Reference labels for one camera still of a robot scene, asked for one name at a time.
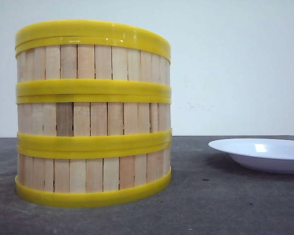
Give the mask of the front bamboo steamer basket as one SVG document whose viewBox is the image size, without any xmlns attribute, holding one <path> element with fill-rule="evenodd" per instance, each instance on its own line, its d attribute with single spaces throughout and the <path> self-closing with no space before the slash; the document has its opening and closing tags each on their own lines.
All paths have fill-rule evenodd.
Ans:
<svg viewBox="0 0 294 235">
<path fill-rule="evenodd" d="M 45 206 L 88 208 L 154 195 L 171 181 L 170 149 L 107 159 L 44 159 L 19 155 L 22 199 Z"/>
</svg>

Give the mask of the white plate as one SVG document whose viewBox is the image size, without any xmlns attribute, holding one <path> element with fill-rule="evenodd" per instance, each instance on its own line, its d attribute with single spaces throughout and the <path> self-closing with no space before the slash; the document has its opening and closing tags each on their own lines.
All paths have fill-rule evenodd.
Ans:
<svg viewBox="0 0 294 235">
<path fill-rule="evenodd" d="M 208 145 L 243 167 L 271 173 L 294 173 L 294 141 L 279 139 L 222 139 Z"/>
</svg>

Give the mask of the woven bamboo steamer lid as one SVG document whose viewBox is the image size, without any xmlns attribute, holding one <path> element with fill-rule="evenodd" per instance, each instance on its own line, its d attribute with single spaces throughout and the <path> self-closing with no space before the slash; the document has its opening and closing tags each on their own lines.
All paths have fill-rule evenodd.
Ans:
<svg viewBox="0 0 294 235">
<path fill-rule="evenodd" d="M 54 20 L 25 26 L 16 33 L 15 54 L 55 45 L 125 47 L 171 59 L 171 46 L 160 35 L 131 25 L 96 20 Z"/>
</svg>

